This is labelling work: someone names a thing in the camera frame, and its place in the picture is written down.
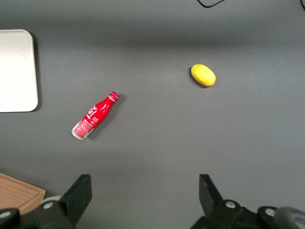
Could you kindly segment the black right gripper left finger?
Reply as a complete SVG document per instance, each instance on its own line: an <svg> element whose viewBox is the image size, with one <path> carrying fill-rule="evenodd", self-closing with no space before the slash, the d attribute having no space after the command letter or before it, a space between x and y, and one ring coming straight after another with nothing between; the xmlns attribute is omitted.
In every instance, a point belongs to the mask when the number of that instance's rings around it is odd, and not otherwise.
<svg viewBox="0 0 305 229"><path fill-rule="evenodd" d="M92 199L89 174L80 175L62 196L47 198L24 215L17 208L0 211L2 229L75 229Z"/></svg>

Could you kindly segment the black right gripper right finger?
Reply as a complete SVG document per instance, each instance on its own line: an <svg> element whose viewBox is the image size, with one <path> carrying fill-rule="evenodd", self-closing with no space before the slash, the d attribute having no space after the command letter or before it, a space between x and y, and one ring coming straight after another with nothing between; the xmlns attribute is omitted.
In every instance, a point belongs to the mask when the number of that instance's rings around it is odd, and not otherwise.
<svg viewBox="0 0 305 229"><path fill-rule="evenodd" d="M208 174L199 176L199 200L204 212L193 229L275 229L276 207L263 206L256 213L236 201L223 199Z"/></svg>

